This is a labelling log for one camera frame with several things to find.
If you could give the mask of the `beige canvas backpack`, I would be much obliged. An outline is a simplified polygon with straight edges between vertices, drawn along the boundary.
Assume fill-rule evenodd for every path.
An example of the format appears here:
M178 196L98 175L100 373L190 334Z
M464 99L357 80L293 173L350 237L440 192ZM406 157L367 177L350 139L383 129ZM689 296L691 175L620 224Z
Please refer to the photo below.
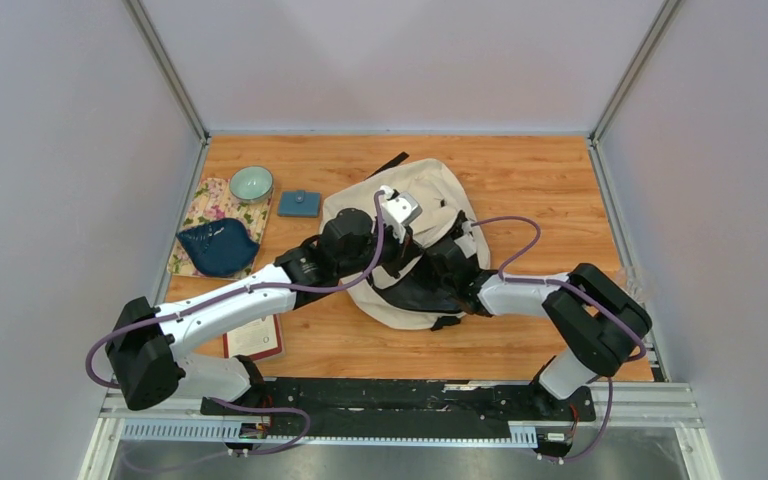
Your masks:
M408 162L407 158L408 154L402 152L362 182L327 197L322 205L322 221L334 219L346 208L374 215L373 195L381 185L387 185L399 193L410 193L422 207L421 215L410 227L423 250L449 233L459 234L461 224L469 221L480 259L489 268L489 246L481 229L473 224L476 215L458 178L437 159ZM348 294L362 312L392 329L438 331L460 324L465 312L435 290L431 273L423 253L400 279L377 267Z

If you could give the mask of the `red bordered book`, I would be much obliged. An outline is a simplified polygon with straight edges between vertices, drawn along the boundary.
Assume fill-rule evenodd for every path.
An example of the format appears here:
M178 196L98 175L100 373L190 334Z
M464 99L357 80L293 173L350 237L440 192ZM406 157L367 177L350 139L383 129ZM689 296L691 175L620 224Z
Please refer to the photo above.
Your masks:
M285 351L278 315L270 315L227 332L223 342L226 358L242 355L259 361L281 356Z

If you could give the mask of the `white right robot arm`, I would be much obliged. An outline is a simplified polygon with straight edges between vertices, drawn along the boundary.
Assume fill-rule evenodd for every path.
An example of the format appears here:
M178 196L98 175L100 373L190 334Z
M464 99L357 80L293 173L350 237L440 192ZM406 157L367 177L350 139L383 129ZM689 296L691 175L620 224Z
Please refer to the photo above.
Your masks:
M481 316L545 317L566 347L542 367L530 404L542 418L565 411L570 396L598 377L645 356L643 339L652 319L642 305L598 267L581 263L549 276L504 274L483 268L462 241L447 236L425 249L434 276L465 313Z

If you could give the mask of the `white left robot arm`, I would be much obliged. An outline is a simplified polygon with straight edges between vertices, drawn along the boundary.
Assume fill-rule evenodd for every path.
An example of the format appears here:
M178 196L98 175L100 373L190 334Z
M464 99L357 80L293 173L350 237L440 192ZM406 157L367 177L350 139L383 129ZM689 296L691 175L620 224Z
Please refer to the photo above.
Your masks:
M131 411L142 411L190 389L218 396L243 415L264 405L265 387L251 361L197 353L207 341L256 320L301 309L345 291L372 271L401 259L411 243L405 222L344 209L324 230L248 277L179 302L127 302L110 334L95 345Z

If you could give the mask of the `small blue wallet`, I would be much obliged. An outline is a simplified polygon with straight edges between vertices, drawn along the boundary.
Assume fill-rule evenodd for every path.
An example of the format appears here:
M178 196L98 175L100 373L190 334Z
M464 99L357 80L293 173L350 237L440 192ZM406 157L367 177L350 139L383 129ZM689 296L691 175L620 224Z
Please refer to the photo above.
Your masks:
M280 196L277 215L290 218L318 218L321 199L320 192L285 191Z

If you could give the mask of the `pale green ceramic bowl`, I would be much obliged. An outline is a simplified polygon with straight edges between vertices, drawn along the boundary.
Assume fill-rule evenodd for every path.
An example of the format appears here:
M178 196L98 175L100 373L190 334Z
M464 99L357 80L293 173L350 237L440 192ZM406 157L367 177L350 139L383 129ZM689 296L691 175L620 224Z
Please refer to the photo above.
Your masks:
M246 204L260 203L269 197L273 191L274 177L262 166L244 167L235 172L230 181L231 194Z

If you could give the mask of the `clear plastic cup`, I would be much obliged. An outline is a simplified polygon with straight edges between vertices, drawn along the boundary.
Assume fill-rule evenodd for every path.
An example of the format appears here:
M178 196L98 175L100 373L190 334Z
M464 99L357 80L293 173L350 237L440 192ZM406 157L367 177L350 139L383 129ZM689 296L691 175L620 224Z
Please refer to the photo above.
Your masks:
M655 293L654 281L643 269L626 266L613 274L615 283L635 302L644 305Z

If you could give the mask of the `dark blue leaf dish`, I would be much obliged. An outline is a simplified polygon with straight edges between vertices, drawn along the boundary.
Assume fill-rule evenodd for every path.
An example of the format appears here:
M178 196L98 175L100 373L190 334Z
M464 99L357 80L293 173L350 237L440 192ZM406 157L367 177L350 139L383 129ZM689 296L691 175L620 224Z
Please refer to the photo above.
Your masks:
M176 239L195 269L209 277L229 278L256 258L260 245L238 219L223 218L185 229Z

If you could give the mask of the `floral cloth placemat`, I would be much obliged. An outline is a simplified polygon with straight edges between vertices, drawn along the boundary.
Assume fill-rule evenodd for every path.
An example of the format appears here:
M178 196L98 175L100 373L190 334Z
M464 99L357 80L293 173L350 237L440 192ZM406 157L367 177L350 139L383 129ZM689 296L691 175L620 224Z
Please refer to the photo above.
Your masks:
M268 194L266 199L260 202L246 204L231 193L229 180L209 177L202 180L196 188L180 231L225 218L240 221L249 239L255 244L256 253L244 268L229 276L231 280L238 280L253 271L254 260L258 256L257 251L268 223L271 204L272 194Z

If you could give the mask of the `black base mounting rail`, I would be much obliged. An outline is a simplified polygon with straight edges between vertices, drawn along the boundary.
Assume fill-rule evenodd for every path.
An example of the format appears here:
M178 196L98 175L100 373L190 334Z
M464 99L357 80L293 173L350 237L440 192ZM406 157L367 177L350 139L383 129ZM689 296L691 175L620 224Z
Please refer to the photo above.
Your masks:
M556 400L529 383L282 377L240 403L263 411L270 439L306 430L319 439L514 440L516 422L557 422L569 445L576 427L596 418L589 388Z

